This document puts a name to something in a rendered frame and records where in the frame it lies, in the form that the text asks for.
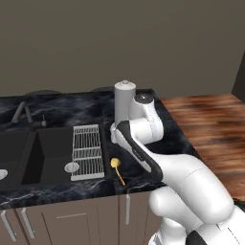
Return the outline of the brown cabinet door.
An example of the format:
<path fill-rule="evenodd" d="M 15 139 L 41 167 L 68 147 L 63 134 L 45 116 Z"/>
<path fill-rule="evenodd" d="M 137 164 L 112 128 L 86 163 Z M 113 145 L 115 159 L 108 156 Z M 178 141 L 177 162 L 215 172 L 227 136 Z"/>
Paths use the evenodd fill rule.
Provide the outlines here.
<path fill-rule="evenodd" d="M 25 237 L 22 234 L 19 222 L 16 218 L 15 212 L 13 210 L 4 210 L 7 212 L 7 218 L 11 224 L 11 227 L 16 234 L 16 242 L 11 240 L 11 237 L 3 224 L 0 216 L 0 245 L 25 245 Z"/>
<path fill-rule="evenodd" d="M 129 193 L 130 222 L 125 225 L 126 194 L 119 196 L 119 245 L 148 245 L 161 225 L 148 205 L 149 191 Z"/>
<path fill-rule="evenodd" d="M 34 239 L 29 236 L 22 209 L 16 211 L 31 245 L 118 245 L 117 200 L 98 198 L 27 207 Z"/>

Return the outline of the dark tall cabinet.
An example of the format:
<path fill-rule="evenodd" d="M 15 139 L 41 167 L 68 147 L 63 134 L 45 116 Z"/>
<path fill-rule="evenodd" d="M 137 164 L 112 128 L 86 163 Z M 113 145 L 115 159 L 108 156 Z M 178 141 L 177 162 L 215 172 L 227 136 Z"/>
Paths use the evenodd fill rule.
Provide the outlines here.
<path fill-rule="evenodd" d="M 240 63 L 232 94 L 245 103 L 245 57 Z"/>

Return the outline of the white cylindrical canister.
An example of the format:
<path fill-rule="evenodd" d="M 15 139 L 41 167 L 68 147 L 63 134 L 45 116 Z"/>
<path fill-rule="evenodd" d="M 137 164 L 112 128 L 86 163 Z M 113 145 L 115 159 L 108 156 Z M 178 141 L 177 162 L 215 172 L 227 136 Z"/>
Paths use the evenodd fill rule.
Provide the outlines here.
<path fill-rule="evenodd" d="M 136 94 L 136 84 L 128 80 L 117 82 L 114 86 L 115 93 L 115 125 L 127 121 L 129 107 Z"/>

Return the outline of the dark round stool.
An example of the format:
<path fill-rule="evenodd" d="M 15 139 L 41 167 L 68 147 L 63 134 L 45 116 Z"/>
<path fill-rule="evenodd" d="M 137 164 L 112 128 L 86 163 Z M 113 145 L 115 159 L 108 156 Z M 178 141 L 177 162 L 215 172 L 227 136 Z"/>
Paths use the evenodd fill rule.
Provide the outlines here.
<path fill-rule="evenodd" d="M 103 86 L 93 89 L 91 92 L 114 92 L 113 86 Z"/>
<path fill-rule="evenodd" d="M 29 92 L 24 96 L 41 96 L 41 95 L 55 95 L 55 94 L 62 94 L 62 93 L 56 90 L 37 90 L 37 91 Z"/>

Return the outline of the black double sink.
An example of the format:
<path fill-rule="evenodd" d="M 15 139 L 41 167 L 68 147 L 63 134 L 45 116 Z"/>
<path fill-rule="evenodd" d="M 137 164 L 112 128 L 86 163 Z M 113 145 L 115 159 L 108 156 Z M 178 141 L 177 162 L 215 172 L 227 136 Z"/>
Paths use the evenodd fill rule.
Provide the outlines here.
<path fill-rule="evenodd" d="M 99 128 L 106 178 L 109 159 L 104 132 Z M 0 190 L 72 182 L 72 173 L 64 167 L 72 162 L 73 132 L 74 127 L 0 132 L 0 169 L 8 171 L 7 177 L 0 180 Z"/>

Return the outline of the grey sink tap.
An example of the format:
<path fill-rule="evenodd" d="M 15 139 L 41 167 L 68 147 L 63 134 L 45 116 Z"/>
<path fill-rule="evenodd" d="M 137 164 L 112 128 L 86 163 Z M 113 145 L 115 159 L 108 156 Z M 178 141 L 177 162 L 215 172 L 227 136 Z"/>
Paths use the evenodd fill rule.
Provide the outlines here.
<path fill-rule="evenodd" d="M 16 111 L 15 111 L 15 113 L 14 113 L 14 115 L 13 115 L 11 121 L 12 121 L 13 123 L 18 123 L 19 117 L 20 117 L 22 111 L 25 111 L 25 114 L 26 114 L 26 116 L 27 116 L 27 121 L 28 121 L 28 123 L 33 123 L 33 118 L 32 118 L 32 115 L 31 115 L 30 107 L 29 107 L 29 105 L 28 105 L 25 101 L 22 101 L 22 102 L 18 105 L 18 107 L 17 107 L 17 109 L 16 109 Z"/>

